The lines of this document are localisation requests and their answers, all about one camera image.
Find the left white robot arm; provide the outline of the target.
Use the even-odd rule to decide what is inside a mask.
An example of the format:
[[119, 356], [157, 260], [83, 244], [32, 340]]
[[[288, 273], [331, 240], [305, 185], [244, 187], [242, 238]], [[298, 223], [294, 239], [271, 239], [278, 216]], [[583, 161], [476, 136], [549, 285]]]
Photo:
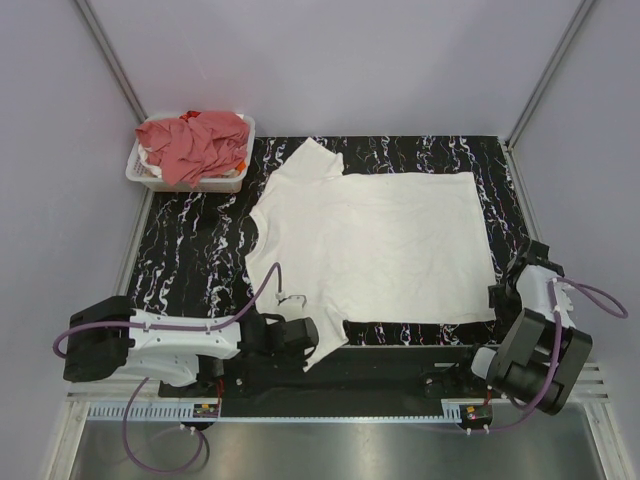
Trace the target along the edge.
[[319, 344], [305, 306], [305, 297], [290, 296], [275, 313], [249, 306], [236, 316], [206, 319], [157, 315], [133, 308], [125, 296], [112, 296], [72, 315], [53, 350], [64, 361], [67, 382], [130, 375], [203, 396], [216, 382], [209, 360], [286, 359], [305, 366]]

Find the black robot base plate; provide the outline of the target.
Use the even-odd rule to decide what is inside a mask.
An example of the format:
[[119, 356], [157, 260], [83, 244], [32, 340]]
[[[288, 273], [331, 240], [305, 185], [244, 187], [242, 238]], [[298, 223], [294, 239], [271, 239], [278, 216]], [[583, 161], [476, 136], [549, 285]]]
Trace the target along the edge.
[[284, 391], [425, 393], [429, 397], [478, 396], [486, 381], [471, 372], [473, 346], [344, 346], [309, 370], [301, 357], [200, 357], [204, 373], [195, 383], [162, 382], [164, 398], [253, 398]]

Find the white t-shirt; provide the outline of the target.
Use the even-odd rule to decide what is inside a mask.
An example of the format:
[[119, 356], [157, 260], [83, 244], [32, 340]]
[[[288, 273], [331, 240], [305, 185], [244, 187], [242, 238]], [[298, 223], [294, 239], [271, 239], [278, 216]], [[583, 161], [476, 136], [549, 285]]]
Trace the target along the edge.
[[341, 155], [307, 139], [269, 177], [251, 213], [246, 270], [261, 289], [303, 295], [317, 364], [345, 345], [345, 322], [469, 324], [494, 317], [495, 281], [472, 173], [346, 173]]

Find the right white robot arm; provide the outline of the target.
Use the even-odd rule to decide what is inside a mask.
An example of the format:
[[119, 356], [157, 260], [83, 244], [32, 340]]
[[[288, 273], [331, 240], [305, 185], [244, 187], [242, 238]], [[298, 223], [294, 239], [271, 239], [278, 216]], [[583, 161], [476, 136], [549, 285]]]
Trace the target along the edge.
[[498, 349], [478, 347], [472, 361], [454, 371], [463, 395], [476, 396], [489, 385], [520, 401], [525, 412], [555, 415], [564, 407], [593, 340], [570, 319], [564, 269], [548, 253], [547, 245], [528, 241], [488, 288], [489, 307], [512, 325]]

